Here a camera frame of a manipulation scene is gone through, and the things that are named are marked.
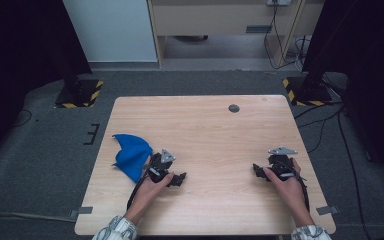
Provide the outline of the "black curtain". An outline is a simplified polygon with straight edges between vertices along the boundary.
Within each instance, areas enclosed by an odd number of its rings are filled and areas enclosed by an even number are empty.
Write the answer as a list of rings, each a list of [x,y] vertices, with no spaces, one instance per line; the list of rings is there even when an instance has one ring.
[[[26,94],[63,80],[58,63],[91,71],[63,0],[0,0],[0,143]]]
[[[384,165],[384,0],[325,0],[304,70],[348,77],[348,113],[369,159]]]

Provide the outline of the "black stand with striped base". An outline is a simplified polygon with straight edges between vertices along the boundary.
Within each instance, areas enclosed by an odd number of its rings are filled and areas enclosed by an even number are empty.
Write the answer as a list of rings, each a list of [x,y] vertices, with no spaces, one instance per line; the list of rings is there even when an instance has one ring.
[[[100,93],[103,81],[91,73],[76,74],[69,63],[58,63],[56,68],[64,81],[64,86],[55,100],[55,107],[93,106]]]
[[[290,103],[293,106],[331,105],[332,97],[322,85],[323,71],[309,70],[304,76],[287,77],[282,80]]]

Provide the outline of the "blue cloth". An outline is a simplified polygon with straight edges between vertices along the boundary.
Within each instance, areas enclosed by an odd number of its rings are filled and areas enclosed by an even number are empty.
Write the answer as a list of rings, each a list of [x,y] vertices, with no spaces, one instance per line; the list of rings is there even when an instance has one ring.
[[[134,183],[138,183],[142,176],[142,167],[152,155],[153,149],[147,141],[135,135],[115,134],[114,138],[120,145],[114,166]]]

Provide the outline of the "person's right hand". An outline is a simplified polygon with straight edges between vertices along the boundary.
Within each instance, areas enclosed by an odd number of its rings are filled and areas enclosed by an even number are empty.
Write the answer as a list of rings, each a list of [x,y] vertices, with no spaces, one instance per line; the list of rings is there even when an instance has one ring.
[[[295,177],[281,181],[276,174],[267,167],[264,168],[264,173],[271,180],[278,195],[288,207],[295,225],[297,227],[312,225],[314,221],[306,207],[300,182]]]

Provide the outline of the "person's left hand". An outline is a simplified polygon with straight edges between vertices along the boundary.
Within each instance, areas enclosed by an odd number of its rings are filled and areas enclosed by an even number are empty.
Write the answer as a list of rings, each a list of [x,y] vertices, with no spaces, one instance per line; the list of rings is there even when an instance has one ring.
[[[166,188],[173,179],[174,173],[168,173],[160,182],[154,183],[147,177],[137,190],[136,196],[126,211],[125,217],[137,224],[146,210],[151,206],[157,196]]]

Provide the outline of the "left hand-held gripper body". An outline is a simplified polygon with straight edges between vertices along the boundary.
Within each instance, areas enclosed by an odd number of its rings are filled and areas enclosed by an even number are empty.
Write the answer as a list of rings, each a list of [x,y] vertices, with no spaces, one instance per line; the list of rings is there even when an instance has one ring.
[[[154,183],[158,183],[168,174],[168,169],[176,159],[168,150],[162,149],[155,153],[148,164],[143,169]]]

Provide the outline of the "light wooden desk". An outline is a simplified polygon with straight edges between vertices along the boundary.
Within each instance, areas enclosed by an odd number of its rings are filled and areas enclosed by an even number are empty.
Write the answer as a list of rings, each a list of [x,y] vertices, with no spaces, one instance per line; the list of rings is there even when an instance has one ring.
[[[274,65],[286,63],[297,36],[314,32],[325,0],[292,0],[267,6],[267,0],[147,0],[157,59],[163,62],[168,36],[265,34]]]

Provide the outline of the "grey tape strip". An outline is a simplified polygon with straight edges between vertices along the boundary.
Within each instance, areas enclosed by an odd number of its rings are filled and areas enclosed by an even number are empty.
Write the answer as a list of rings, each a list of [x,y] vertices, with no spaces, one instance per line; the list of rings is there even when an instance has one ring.
[[[337,214],[340,212],[339,208],[336,206],[323,206],[323,207],[318,207],[316,209],[317,213],[319,215],[326,215],[326,214]]]
[[[72,219],[76,219],[81,214],[91,214],[93,211],[93,208],[91,206],[87,207],[79,207],[78,209],[71,210],[69,216]]]

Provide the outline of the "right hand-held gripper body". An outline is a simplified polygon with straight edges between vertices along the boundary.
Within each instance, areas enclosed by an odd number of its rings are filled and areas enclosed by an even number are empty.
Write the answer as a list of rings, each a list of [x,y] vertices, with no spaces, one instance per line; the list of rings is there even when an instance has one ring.
[[[286,181],[289,177],[297,177],[298,173],[294,169],[293,160],[289,154],[297,154],[296,150],[288,149],[284,146],[269,150],[268,158],[271,170],[282,181]]]

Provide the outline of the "white cabinet panel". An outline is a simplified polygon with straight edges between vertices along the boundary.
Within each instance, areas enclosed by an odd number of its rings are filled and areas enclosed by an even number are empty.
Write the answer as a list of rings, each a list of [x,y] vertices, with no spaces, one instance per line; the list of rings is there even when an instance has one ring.
[[[156,62],[147,0],[63,0],[89,62]]]

